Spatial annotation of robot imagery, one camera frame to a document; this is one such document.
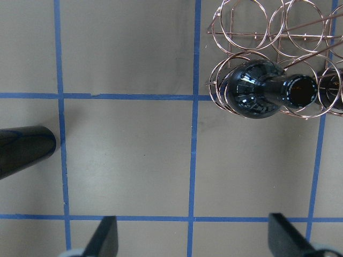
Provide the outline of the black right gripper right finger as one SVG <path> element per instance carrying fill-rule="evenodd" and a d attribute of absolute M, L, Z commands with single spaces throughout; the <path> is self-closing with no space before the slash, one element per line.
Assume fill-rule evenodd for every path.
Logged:
<path fill-rule="evenodd" d="M 342 256 L 335 250 L 315 248 L 281 213 L 270 213 L 268 221 L 268 247 L 275 257 Z"/>

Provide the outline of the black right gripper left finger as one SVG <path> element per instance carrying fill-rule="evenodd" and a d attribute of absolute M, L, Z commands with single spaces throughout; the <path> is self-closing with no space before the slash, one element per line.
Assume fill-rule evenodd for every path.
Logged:
<path fill-rule="evenodd" d="M 117 254 L 117 218 L 106 216 L 101 220 L 82 256 L 117 256 Z"/>

